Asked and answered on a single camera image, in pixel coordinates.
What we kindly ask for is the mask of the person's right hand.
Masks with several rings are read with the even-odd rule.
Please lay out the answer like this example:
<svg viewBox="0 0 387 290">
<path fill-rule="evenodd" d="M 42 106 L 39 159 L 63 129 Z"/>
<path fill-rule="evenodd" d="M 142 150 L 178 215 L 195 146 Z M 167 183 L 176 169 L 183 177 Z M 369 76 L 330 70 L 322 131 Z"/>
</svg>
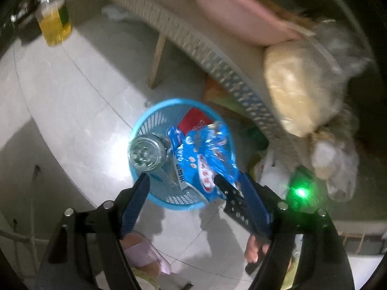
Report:
<svg viewBox="0 0 387 290">
<path fill-rule="evenodd" d="M 269 244 L 260 244 L 256 236 L 250 235 L 247 240 L 244 256 L 248 263 L 256 263 L 259 260 L 259 251 L 262 250 L 263 254 L 266 254 L 269 250 Z"/>
</svg>

